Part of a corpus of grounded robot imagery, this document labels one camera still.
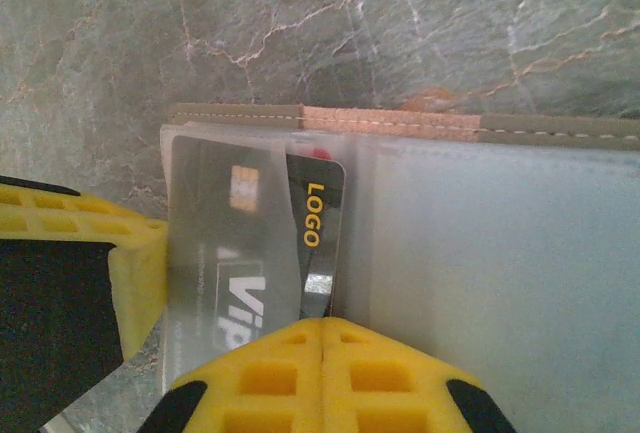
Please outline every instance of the stitched edge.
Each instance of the stitched edge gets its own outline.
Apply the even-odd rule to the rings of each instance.
[[[409,128],[433,128],[434,130],[453,130],[453,131],[466,131],[471,133],[507,133],[513,135],[531,135],[531,136],[555,136],[555,137],[569,137],[569,138],[596,138],[601,140],[624,140],[624,141],[640,141],[638,135],[626,135],[616,136],[611,134],[603,135],[589,135],[587,133],[561,133],[551,131],[527,131],[527,130],[505,130],[505,129],[491,129],[491,128],[469,128],[463,126],[450,126],[450,125],[429,125],[423,123],[398,123],[389,121],[371,121],[371,120],[347,120],[336,118],[305,118],[303,116],[285,116],[285,115],[221,115],[216,113],[185,113],[176,112],[173,116],[188,116],[188,117],[208,117],[208,118],[247,118],[247,119],[259,119],[259,120],[299,120],[299,121],[320,121],[327,123],[352,123],[352,124],[366,124],[374,126],[402,126]]]

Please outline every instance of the marble surface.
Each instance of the marble surface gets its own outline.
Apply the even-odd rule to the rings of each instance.
[[[456,111],[635,118],[639,85],[640,0],[2,0],[0,170],[163,217],[173,102],[438,88]],[[148,391],[127,375],[113,385]],[[85,431],[135,429],[92,415]]]

